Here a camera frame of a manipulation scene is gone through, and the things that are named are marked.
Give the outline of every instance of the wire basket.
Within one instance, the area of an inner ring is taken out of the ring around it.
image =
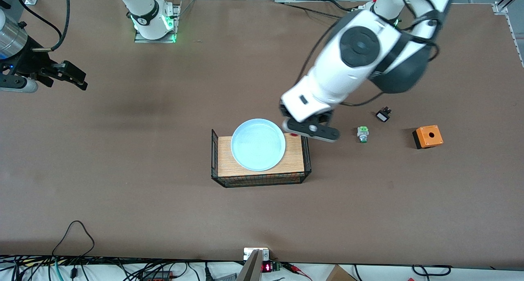
[[[211,130],[211,178],[225,188],[301,184],[311,173],[311,159],[307,138],[300,136],[304,171],[291,173],[267,173],[262,175],[219,176],[219,137]]]

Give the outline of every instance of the digital display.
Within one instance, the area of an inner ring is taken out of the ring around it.
[[[273,264],[271,263],[271,261],[262,263],[262,271],[261,272],[262,273],[273,272]]]

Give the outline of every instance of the wooden board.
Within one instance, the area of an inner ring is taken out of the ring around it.
[[[231,137],[219,137],[219,177],[231,175],[267,175],[269,173],[293,173],[304,171],[302,143],[300,136],[284,134],[286,138],[286,152],[282,160],[267,171],[250,171],[236,162],[231,153]]]

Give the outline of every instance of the red wire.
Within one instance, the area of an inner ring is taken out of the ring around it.
[[[296,266],[291,266],[291,269],[294,270],[295,273],[297,273],[297,274],[299,274],[301,276],[306,277],[307,279],[309,279],[309,281],[313,281],[313,279],[311,279],[311,277],[309,277],[306,273],[304,273],[302,270],[300,270]]]
[[[311,277],[309,277],[306,273],[304,273],[304,272],[302,272],[302,271],[299,271],[299,272],[296,272],[296,273],[298,273],[298,274],[301,275],[301,276],[306,277],[306,278],[309,279],[310,281],[313,281],[313,279],[311,279]]]

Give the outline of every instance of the orange push button box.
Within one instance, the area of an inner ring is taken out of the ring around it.
[[[413,132],[413,138],[417,149],[435,147],[444,143],[437,125],[417,128]]]

